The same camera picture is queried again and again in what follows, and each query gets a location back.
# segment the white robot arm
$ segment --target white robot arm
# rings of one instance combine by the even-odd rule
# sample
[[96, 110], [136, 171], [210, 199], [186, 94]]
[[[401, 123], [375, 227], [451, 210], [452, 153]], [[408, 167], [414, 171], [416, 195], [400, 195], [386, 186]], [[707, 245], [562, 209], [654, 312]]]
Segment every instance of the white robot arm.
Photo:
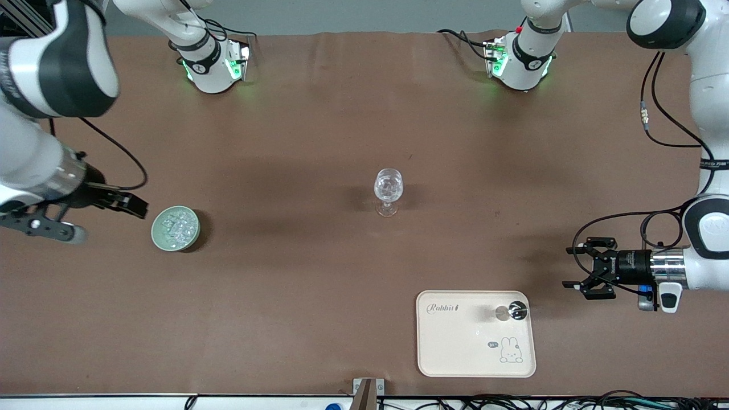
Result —
[[204, 93], [221, 93], [244, 80], [248, 45], [218, 39], [195, 14], [212, 0], [114, 0], [124, 14], [162, 31], [182, 56], [187, 77]]
[[564, 285], [588, 299], [615, 297], [612, 286], [598, 276], [614, 284], [641, 285], [640, 309], [660, 305], [673, 313], [683, 290], [729, 290], [729, 3], [641, 0], [627, 29], [643, 48], [691, 59], [690, 107], [703, 155], [698, 195], [682, 215], [690, 246], [617, 251], [613, 238], [589, 238], [567, 252], [593, 256], [593, 273]]
[[[105, 185], [82, 153], [36, 122], [100, 116], [119, 93], [98, 4], [50, 4], [53, 32], [37, 39], [0, 38], [0, 226], [76, 243], [85, 232], [61, 220], [69, 207], [93, 205], [144, 217], [147, 203]], [[52, 218], [46, 215], [51, 204], [61, 207]]]
[[488, 73], [515, 90], [530, 90], [547, 75], [554, 48], [565, 28], [562, 16], [579, 4], [591, 1], [609, 9], [630, 9], [637, 0], [521, 0], [526, 22], [519, 31], [495, 39], [487, 46]]

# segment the black cable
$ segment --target black cable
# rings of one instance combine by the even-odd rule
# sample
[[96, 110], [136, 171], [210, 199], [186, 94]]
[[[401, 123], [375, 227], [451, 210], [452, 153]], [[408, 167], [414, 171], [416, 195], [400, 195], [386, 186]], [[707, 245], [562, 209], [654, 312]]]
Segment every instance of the black cable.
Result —
[[217, 26], [217, 27], [220, 27], [220, 28], [221, 28], [221, 29], [222, 29], [223, 31], [229, 31], [229, 32], [231, 32], [231, 33], [236, 33], [236, 34], [249, 34], [249, 35], [251, 35], [251, 36], [253, 36], [253, 37], [256, 37], [256, 38], [258, 38], [258, 34], [254, 33], [253, 31], [240, 31], [240, 30], [233, 30], [232, 28], [226, 27], [226, 26], [224, 26], [224, 25], [222, 25], [222, 24], [218, 23], [218, 22], [217, 22], [216, 20], [213, 20], [213, 19], [211, 19], [211, 18], [206, 18], [206, 19], [203, 19], [203, 21], [205, 21], [206, 23], [210, 23], [210, 24], [212, 24], [213, 26]]
[[392, 407], [395, 410], [405, 410], [404, 408], [395, 406], [394, 404], [385, 403], [385, 400], [379, 400], [378, 404], [380, 405], [380, 409], [382, 409], [384, 406], [387, 406], [387, 407]]
[[416, 407], [415, 410], [423, 410], [423, 409], [427, 409], [428, 407], [433, 407], [433, 406], [440, 406], [440, 403], [435, 402], [435, 403], [424, 404], [422, 406]]
[[[228, 39], [227, 30], [225, 27], [222, 26], [222, 24], [218, 23], [215, 20], [212, 20], [211, 18], [204, 18], [203, 22], [205, 22], [205, 29], [211, 33], [214, 39], [218, 40], [219, 42], [224, 42]], [[213, 33], [213, 29], [210, 28], [210, 26], [217, 27], [218, 29], [215, 30], [215, 33], [220, 33], [223, 35], [223, 38], [219, 38], [218, 36], [215, 36]]]
[[[658, 77], [658, 70], [660, 70], [660, 65], [663, 63], [663, 58], [666, 56], [665, 53], [661, 53], [660, 57], [658, 59], [658, 62], [655, 65], [655, 71], [653, 72], [653, 78], [651, 79], [650, 83], [650, 92], [651, 96], [653, 97], [653, 103], [655, 104], [655, 107], [658, 108], [658, 111], [660, 111], [661, 114], [663, 114], [666, 118], [668, 118], [669, 121], [671, 121], [676, 127], [680, 128], [681, 131], [684, 131], [688, 136], [690, 136], [694, 141], [696, 141], [699, 145], [701, 145], [701, 148], [703, 148], [704, 151], [706, 151], [706, 154], [709, 156], [709, 160], [714, 160], [714, 153], [709, 149], [709, 146], [706, 145], [706, 142], [704, 142], [701, 138], [699, 138], [696, 134], [691, 132], [688, 128], [684, 127], [683, 124], [681, 124], [678, 120], [673, 118], [664, 108], [660, 105], [658, 102], [658, 97], [655, 95], [655, 82], [656, 78]], [[714, 180], [714, 170], [709, 171], [709, 178], [706, 180], [706, 184], [701, 189], [701, 192], [698, 194], [701, 195], [706, 192], [707, 189], [709, 189], [710, 184]]]
[[[651, 70], [653, 69], [653, 66], [655, 65], [655, 62], [658, 60], [658, 56], [660, 55], [660, 52], [657, 52], [653, 56], [653, 60], [651, 60], [650, 65], [648, 66], [648, 69], [645, 71], [645, 75], [643, 76], [643, 82], [640, 86], [640, 102], [641, 102], [641, 108], [645, 105], [645, 85], [648, 81], [648, 76], [650, 75]], [[657, 139], [653, 138], [653, 135], [650, 134], [650, 131], [648, 131], [647, 126], [643, 128], [643, 132], [645, 132], [645, 135], [648, 136], [648, 138], [653, 141], [654, 143], [658, 145], [663, 145], [664, 147], [671, 147], [671, 148], [701, 148], [701, 145], [691, 145], [691, 144], [669, 144], [667, 142], [658, 141]]]
[[190, 410], [195, 405], [195, 403], [197, 403], [197, 402], [198, 402], [198, 396], [197, 395], [191, 395], [184, 402], [184, 410]]
[[442, 30], [438, 30], [438, 31], [436, 31], [436, 33], [440, 33], [440, 34], [450, 34], [452, 36], [455, 36], [457, 39], [461, 40], [462, 42], [470, 42], [471, 44], [473, 44], [475, 46], [483, 47], [483, 43], [471, 42], [470, 40], [466, 39], [465, 37], [462, 37], [461, 34], [458, 34], [455, 31], [450, 30], [448, 28], [444, 28]]
[[116, 145], [117, 148], [122, 150], [139, 167], [139, 171], [141, 171], [141, 173], [142, 173], [142, 181], [140, 183], [138, 183], [137, 185], [131, 185], [129, 187], [118, 187], [118, 190], [135, 190], [135, 189], [139, 189], [147, 184], [147, 181], [149, 180], [149, 175], [147, 174], [147, 170], [144, 168], [144, 166], [141, 164], [141, 162], [139, 162], [139, 160], [134, 156], [134, 154], [132, 154], [129, 150], [126, 149], [126, 147], [121, 145], [119, 142], [117, 142], [117, 140], [113, 139], [110, 135], [103, 132], [99, 127], [97, 127], [96, 125], [93, 125], [86, 118], [80, 117], [79, 119], [81, 121], [83, 121], [84, 124], [88, 125], [91, 129], [93, 129], [94, 131], [99, 133], [99, 135], [106, 138], [106, 140], [108, 140], [112, 144]]
[[474, 54], [478, 55], [479, 58], [482, 58], [483, 60], [486, 60], [486, 61], [497, 61], [497, 59], [495, 59], [494, 57], [486, 57], [485, 55], [479, 53], [478, 50], [476, 50], [476, 47], [477, 46], [478, 47], [483, 47], [483, 43], [482, 42], [479, 43], [479, 42], [472, 41], [471, 39], [468, 38], [468, 35], [463, 30], [461, 30], [460, 33], [456, 34], [455, 31], [449, 30], [447, 28], [444, 28], [442, 30], [438, 30], [437, 33], [441, 33], [441, 34], [452, 34], [457, 39], [459, 39], [462, 42], [465, 42], [466, 44], [468, 44], [468, 47], [471, 47], [471, 51], [473, 51]]
[[485, 55], [479, 53], [478, 50], [476, 50], [476, 47], [473, 45], [473, 42], [466, 35], [465, 31], [461, 30], [461, 35], [463, 36], [464, 39], [466, 39], [466, 44], [468, 44], [468, 47], [471, 47], [471, 50], [473, 51], [473, 53], [478, 55], [479, 58], [482, 58], [483, 60], [486, 60], [486, 61], [498, 61], [498, 59], [496, 59], [494, 57], [486, 57]]
[[656, 212], [672, 212], [672, 211], [675, 211], [676, 209], [679, 209], [681, 206], [678, 206], [676, 208], [671, 208], [671, 209], [662, 209], [660, 211], [623, 212], [623, 213], [607, 215], [605, 217], [600, 217], [600, 218], [597, 218], [595, 220], [591, 220], [590, 222], [584, 224], [579, 230], [577, 230], [577, 233], [574, 235], [574, 238], [572, 239], [572, 249], [573, 249], [572, 256], [574, 256], [574, 261], [577, 263], [577, 265], [580, 267], [580, 269], [582, 269], [586, 274], [588, 274], [590, 277], [592, 277], [594, 279], [599, 280], [600, 282], [603, 282], [603, 283], [606, 283], [608, 285], [617, 287], [618, 289], [622, 289], [622, 290], [625, 290], [625, 291], [630, 292], [630, 293], [635, 293], [636, 295], [649, 296], [650, 295], [649, 293], [640, 292], [638, 290], [633, 290], [633, 289], [631, 289], [629, 287], [625, 287], [623, 285], [619, 285], [618, 283], [614, 283], [613, 281], [608, 280], [608, 279], [605, 279], [602, 276], [599, 276], [599, 275], [593, 273], [592, 271], [588, 270], [582, 264], [582, 262], [580, 262], [580, 259], [577, 257], [577, 252], [574, 252], [575, 248], [577, 248], [577, 241], [580, 238], [580, 235], [582, 234], [582, 232], [585, 231], [585, 229], [591, 227], [592, 225], [594, 225], [594, 224], [596, 224], [598, 222], [602, 222], [604, 220], [611, 220], [611, 219], [615, 219], [615, 218], [621, 218], [621, 217], [633, 217], [633, 216], [638, 216], [638, 215], [651, 215], [651, 214], [654, 214]]

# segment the wine glass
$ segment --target wine glass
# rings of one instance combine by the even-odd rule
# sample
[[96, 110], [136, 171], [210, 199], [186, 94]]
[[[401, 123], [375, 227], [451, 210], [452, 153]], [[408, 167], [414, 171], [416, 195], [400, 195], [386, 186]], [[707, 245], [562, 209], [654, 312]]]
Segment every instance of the wine glass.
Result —
[[397, 213], [395, 201], [402, 196], [402, 188], [402, 175], [398, 170], [385, 168], [380, 171], [375, 179], [375, 195], [380, 199], [375, 205], [377, 213], [384, 217]]

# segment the cables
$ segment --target cables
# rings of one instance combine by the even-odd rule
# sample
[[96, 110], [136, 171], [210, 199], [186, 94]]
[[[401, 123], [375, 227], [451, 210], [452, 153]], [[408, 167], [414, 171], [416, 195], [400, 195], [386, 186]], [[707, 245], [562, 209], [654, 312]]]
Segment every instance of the cables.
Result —
[[[653, 66], [655, 65], [655, 62], [658, 60], [659, 55], [660, 55], [660, 52], [655, 54], [655, 56], [653, 57], [653, 60], [650, 62], [650, 65], [648, 66], [648, 69], [645, 71], [645, 75], [643, 76], [643, 82], [641, 83], [641, 86], [640, 86], [641, 111], [643, 109], [645, 109], [645, 99], [644, 99], [645, 85], [646, 85], [646, 82], [648, 81], [648, 76], [650, 75], [650, 72], [653, 69]], [[651, 82], [651, 91], [652, 91], [652, 95], [654, 97], [654, 100], [653, 100], [654, 102], [657, 101], [655, 99], [655, 77], [656, 77], [656, 72], [654, 71], [653, 80]], [[644, 124], [643, 131], [645, 132], [645, 134], [648, 136], [648, 138], [651, 141], [653, 141], [654, 143], [656, 143], [658, 145], [663, 145], [664, 147], [672, 147], [672, 148], [699, 148], [699, 147], [701, 147], [701, 145], [669, 144], [666, 142], [658, 141], [657, 139], [653, 138], [653, 136], [650, 134], [650, 131], [648, 131], [647, 113], [646, 113], [646, 122]]]
[[[218, 41], [227, 40], [228, 31], [231, 33], [236, 33], [236, 34], [252, 35], [256, 39], [258, 39], [258, 34], [254, 33], [253, 31], [233, 30], [232, 28], [225, 27], [224, 25], [218, 23], [216, 20], [213, 20], [211, 18], [201, 18], [200, 16], [198, 16], [198, 14], [195, 12], [195, 10], [192, 9], [192, 7], [190, 6], [190, 3], [188, 3], [187, 0], [179, 0], [179, 1], [180, 1], [180, 3], [182, 3], [182, 5], [187, 10], [189, 10], [192, 14], [194, 14], [195, 17], [199, 18], [200, 20], [202, 20], [205, 23], [205, 30], [208, 32], [208, 34], [210, 34], [214, 39], [216, 39]], [[223, 38], [222, 39], [219, 38], [218, 36], [215, 35], [215, 33], [222, 34]]]
[[[709, 159], [710, 160], [714, 160], [714, 154], [709, 149], [709, 146], [706, 145], [706, 142], [704, 142], [701, 138], [699, 138], [699, 136], [697, 136], [696, 134], [694, 134], [691, 130], [689, 130], [688, 128], [686, 128], [683, 124], [681, 124], [678, 120], [676, 120], [672, 115], [670, 115], [666, 111], [666, 109], [664, 109], [663, 106], [658, 101], [658, 96], [656, 95], [656, 92], [655, 92], [655, 84], [656, 84], [657, 78], [658, 78], [658, 71], [660, 70], [660, 66], [663, 63], [663, 59], [665, 58], [665, 56], [666, 56], [665, 53], [657, 52], [653, 56], [653, 59], [651, 60], [650, 65], [648, 66], [648, 69], [646, 70], [645, 75], [643, 76], [643, 81], [641, 83], [641, 90], [640, 90], [641, 116], [644, 118], [643, 130], [644, 130], [646, 136], [648, 136], [648, 138], [651, 141], [653, 141], [654, 143], [656, 143], [656, 144], [659, 144], [659, 145], [664, 146], [664, 147], [672, 147], [672, 148], [699, 148], [700, 147], [700, 148], [703, 148], [704, 151], [706, 151], [706, 154], [709, 156]], [[678, 127], [681, 131], [684, 131], [684, 133], [686, 133], [691, 139], [693, 139], [694, 141], [696, 141], [697, 142], [696, 145], [694, 145], [694, 144], [669, 144], [669, 143], [665, 143], [665, 142], [662, 142], [662, 141], [658, 141], [656, 138], [654, 138], [650, 134], [649, 129], [648, 129], [649, 127], [648, 127], [648, 121], [647, 121], [647, 109], [646, 109], [646, 106], [645, 106], [645, 99], [644, 99], [644, 97], [645, 97], [645, 88], [646, 88], [646, 83], [648, 81], [648, 76], [650, 75], [650, 72], [651, 72], [651, 70], [653, 69], [654, 66], [655, 66], [655, 70], [653, 70], [653, 76], [652, 76], [651, 82], [650, 82], [650, 92], [651, 92], [653, 104], [655, 104], [656, 108], [658, 108], [658, 111], [660, 111], [660, 113], [663, 114], [663, 116], [665, 116], [666, 118], [668, 118], [668, 120], [671, 121], [676, 127]], [[706, 192], [706, 190], [709, 189], [709, 186], [712, 183], [712, 180], [713, 179], [714, 179], [714, 170], [712, 169], [712, 170], [709, 170], [709, 178], [707, 179], [706, 184], [704, 185], [704, 187], [699, 192], [699, 195], [704, 194]], [[574, 238], [572, 239], [572, 248], [574, 249], [577, 246], [577, 241], [578, 241], [578, 239], [580, 237], [580, 234], [585, 229], [587, 229], [588, 227], [590, 227], [591, 225], [593, 225], [595, 223], [598, 223], [598, 222], [601, 222], [601, 221], [604, 221], [604, 220], [619, 218], [619, 217], [630, 217], [630, 216], [646, 215], [645, 218], [643, 219], [643, 221], [640, 224], [640, 230], [639, 230], [640, 231], [640, 236], [641, 236], [641, 241], [642, 241], [643, 248], [645, 248], [645, 246], [647, 245], [647, 246], [650, 246], [652, 248], [658, 248], [658, 249], [663, 249], [663, 250], [672, 249], [676, 245], [678, 245], [678, 243], [681, 242], [681, 239], [683, 238], [684, 229], [683, 229], [683, 224], [682, 224], [682, 218], [683, 218], [684, 212], [686, 211], [686, 208], [688, 208], [689, 204], [692, 201], [693, 201], [693, 198], [691, 198], [690, 200], [684, 202], [683, 204], [681, 204], [679, 206], [675, 206], [675, 207], [669, 208], [669, 209], [662, 209], [662, 210], [659, 210], [659, 211], [653, 211], [653, 212], [646, 212], [646, 211], [642, 211], [642, 212], [624, 212], [624, 213], [612, 214], [612, 215], [608, 215], [606, 217], [600, 217], [600, 218], [597, 218], [595, 220], [591, 220], [590, 222], [588, 222], [585, 225], [583, 225], [577, 231], [577, 233], [574, 235]], [[672, 243], [670, 243], [669, 245], [665, 245], [665, 244], [663, 244], [663, 242], [660, 242], [660, 241], [659, 242], [656, 242], [656, 243], [653, 243], [653, 242], [651, 242], [648, 239], [648, 236], [647, 236], [647, 229], [648, 229], [648, 225], [650, 224], [650, 222], [653, 220], [654, 217], [657, 217], [658, 215], [662, 215], [662, 214], [671, 215], [676, 220], [676, 223], [677, 223], [678, 228], [679, 228], [679, 233], [678, 233], [676, 239]], [[603, 278], [603, 277], [601, 277], [599, 275], [594, 274], [592, 271], [588, 270], [580, 262], [580, 259], [577, 257], [577, 253], [576, 252], [573, 252], [573, 256], [574, 256], [575, 263], [577, 263], [577, 265], [580, 267], [580, 269], [582, 269], [590, 277], [593, 277], [594, 279], [597, 279], [597, 280], [599, 280], [599, 281], [601, 281], [603, 283], [607, 283], [608, 285], [617, 287], [619, 289], [626, 290], [626, 291], [628, 291], [630, 293], [635, 293], [637, 295], [646, 295], [643, 292], [639, 292], [639, 291], [630, 289], [628, 287], [625, 287], [625, 286], [616, 284], [616, 283], [614, 283], [612, 281], [609, 281], [608, 279], [605, 279], [605, 278]]]
[[[709, 156], [709, 160], [714, 160], [714, 153], [709, 149], [709, 146], [706, 145], [706, 142], [704, 142], [701, 138], [699, 138], [696, 134], [691, 132], [688, 128], [686, 128], [683, 124], [681, 124], [678, 120], [673, 118], [664, 108], [660, 105], [658, 102], [658, 97], [655, 95], [655, 82], [656, 78], [658, 77], [658, 70], [660, 70], [660, 65], [663, 63], [663, 58], [666, 56], [665, 53], [660, 54], [660, 58], [658, 59], [658, 62], [655, 65], [655, 71], [653, 72], [653, 78], [650, 82], [650, 91], [651, 96], [653, 97], [653, 103], [655, 104], [656, 108], [658, 108], [658, 111], [660, 111], [661, 114], [663, 114], [666, 118], [668, 118], [669, 121], [671, 121], [676, 127], [678, 127], [681, 131], [684, 131], [688, 136], [690, 136], [694, 141], [696, 141], [701, 148], [703, 148], [704, 151], [706, 151], [706, 154]], [[701, 192], [698, 194], [701, 195], [706, 192], [706, 190], [709, 189], [710, 184], [714, 180], [714, 170], [709, 170], [709, 178], [706, 180], [706, 184], [701, 189]]]
[[444, 29], [438, 30], [436, 32], [441, 33], [441, 34], [451, 34], [451, 35], [455, 36], [457, 39], [468, 44], [468, 47], [471, 47], [471, 51], [473, 51], [474, 54], [478, 55], [478, 57], [482, 58], [483, 60], [496, 61], [496, 59], [494, 57], [486, 57], [485, 55], [479, 53], [478, 50], [476, 50], [476, 47], [483, 47], [483, 42], [479, 43], [479, 42], [472, 41], [471, 39], [468, 38], [468, 35], [463, 30], [461, 30], [460, 33], [456, 33], [453, 30], [444, 28]]
[[118, 190], [135, 190], [139, 189], [147, 184], [147, 181], [149, 180], [149, 175], [147, 174], [147, 170], [144, 168], [144, 166], [139, 162], [139, 160], [132, 154], [129, 150], [127, 150], [126, 147], [121, 145], [117, 140], [113, 139], [110, 135], [103, 132], [99, 127], [96, 125], [93, 125], [89, 120], [86, 118], [80, 117], [81, 121], [84, 122], [84, 124], [88, 125], [91, 129], [99, 133], [102, 137], [104, 137], [107, 141], [111, 142], [112, 144], [116, 145], [117, 148], [122, 150], [134, 163], [139, 167], [139, 171], [142, 173], [142, 181], [138, 183], [137, 185], [131, 185], [129, 187], [118, 187]]
[[[582, 234], [582, 232], [585, 231], [585, 229], [589, 228], [590, 226], [592, 226], [592, 225], [594, 225], [594, 224], [596, 224], [598, 222], [602, 222], [604, 220], [611, 220], [611, 219], [621, 218], [621, 217], [634, 217], [634, 216], [639, 216], [639, 215], [646, 215], [646, 217], [643, 219], [643, 222], [641, 223], [641, 232], [640, 233], [641, 233], [641, 239], [642, 239], [642, 241], [645, 244], [648, 244], [648, 245], [653, 246], [653, 247], [662, 247], [662, 246], [659, 246], [660, 245], [660, 242], [659, 242], [659, 244], [654, 245], [652, 242], [648, 241], [647, 234], [645, 232], [646, 229], [647, 229], [647, 227], [648, 227], [648, 223], [650, 223], [651, 219], [653, 217], [655, 217], [655, 216], [658, 216], [659, 214], [672, 214], [676, 218], [677, 222], [679, 223], [679, 235], [678, 235], [678, 237], [676, 238], [676, 240], [674, 242], [671, 243], [671, 245], [669, 245], [666, 248], [674, 247], [674, 246], [676, 246], [681, 241], [681, 239], [683, 237], [683, 227], [682, 227], [682, 224], [681, 224], [681, 218], [682, 218], [682, 215], [683, 215], [683, 211], [680, 214], [678, 214], [677, 216], [675, 214], [673, 214], [673, 212], [675, 212], [676, 210], [679, 210], [679, 209], [683, 210], [689, 203], [690, 203], [690, 200], [687, 201], [686, 203], [680, 205], [680, 206], [676, 206], [676, 207], [670, 208], [670, 209], [662, 209], [660, 211], [623, 212], [623, 213], [607, 215], [605, 217], [600, 217], [600, 218], [597, 218], [595, 220], [591, 220], [590, 222], [584, 224], [579, 230], [577, 230], [576, 234], [574, 235], [574, 238], [572, 239], [572, 249], [574, 249], [574, 248], [577, 247], [577, 241], [579, 240], [580, 235]], [[619, 285], [617, 283], [614, 283], [613, 281], [610, 281], [608, 279], [603, 278], [602, 276], [599, 276], [597, 274], [594, 274], [592, 271], [590, 271], [589, 269], [587, 269], [582, 264], [582, 262], [580, 262], [580, 259], [577, 257], [577, 253], [576, 252], [573, 252], [572, 253], [572, 256], [574, 256], [574, 261], [580, 267], [580, 269], [582, 269], [590, 277], [592, 277], [594, 279], [597, 279], [597, 280], [599, 280], [599, 281], [601, 281], [603, 283], [606, 283], [608, 285], [617, 287], [618, 289], [622, 289], [622, 290], [625, 290], [627, 292], [634, 293], [636, 295], [648, 296], [648, 294], [645, 293], [645, 292], [640, 292], [638, 290], [633, 290], [633, 289], [631, 289], [629, 287], [626, 287], [626, 286], [623, 286], [623, 285]]]

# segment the green bowl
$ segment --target green bowl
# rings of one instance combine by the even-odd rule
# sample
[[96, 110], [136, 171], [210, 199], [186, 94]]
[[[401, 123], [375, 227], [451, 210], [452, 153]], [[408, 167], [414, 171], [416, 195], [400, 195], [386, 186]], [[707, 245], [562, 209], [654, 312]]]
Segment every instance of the green bowl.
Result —
[[[169, 228], [165, 227], [163, 223], [165, 220], [168, 219], [170, 216], [186, 216], [190, 219], [190, 221], [194, 221], [194, 231], [192, 232], [192, 238], [184, 243], [176, 243], [173, 241], [169, 241], [167, 236], [167, 233], [169, 232]], [[157, 245], [158, 248], [161, 250], [167, 251], [167, 252], [178, 252], [181, 250], [185, 250], [192, 246], [192, 244], [195, 243], [196, 240], [198, 240], [198, 236], [200, 235], [200, 219], [196, 215], [195, 211], [192, 209], [186, 207], [186, 206], [172, 206], [170, 208], [165, 209], [162, 211], [157, 217], [155, 218], [155, 221], [152, 222], [152, 242]]]

